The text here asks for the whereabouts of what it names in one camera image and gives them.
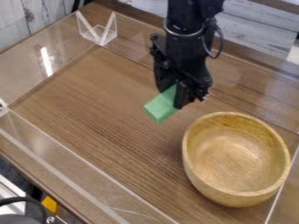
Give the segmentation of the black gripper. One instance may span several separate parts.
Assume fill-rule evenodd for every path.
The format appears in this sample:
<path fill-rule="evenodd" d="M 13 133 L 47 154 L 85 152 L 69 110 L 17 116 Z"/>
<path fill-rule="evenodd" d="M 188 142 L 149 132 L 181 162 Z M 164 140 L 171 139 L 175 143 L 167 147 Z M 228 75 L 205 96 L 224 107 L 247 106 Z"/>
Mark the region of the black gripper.
<path fill-rule="evenodd" d="M 172 85 L 176 86 L 176 109 L 195 100 L 203 102 L 209 94 L 213 80 L 207 68 L 207 58 L 216 59 L 224 45 L 220 43 L 219 52 L 212 54 L 215 34 L 223 37 L 221 29 L 216 25 L 204 25 L 188 33 L 164 27 L 164 34 L 151 35 L 155 85 L 160 93 Z"/>

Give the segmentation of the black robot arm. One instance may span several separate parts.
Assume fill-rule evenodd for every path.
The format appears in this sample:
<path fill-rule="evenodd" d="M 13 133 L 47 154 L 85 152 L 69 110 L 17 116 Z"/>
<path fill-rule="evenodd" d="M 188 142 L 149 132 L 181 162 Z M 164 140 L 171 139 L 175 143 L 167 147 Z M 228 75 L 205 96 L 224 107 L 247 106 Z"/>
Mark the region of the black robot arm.
<path fill-rule="evenodd" d="M 207 58 L 216 59 L 224 47 L 212 53 L 215 33 L 223 38 L 216 15 L 225 0 L 168 0 L 163 21 L 164 34 L 151 35 L 155 85 L 160 92 L 173 88 L 172 105 L 181 109 L 195 100 L 204 101 L 212 86 Z"/>

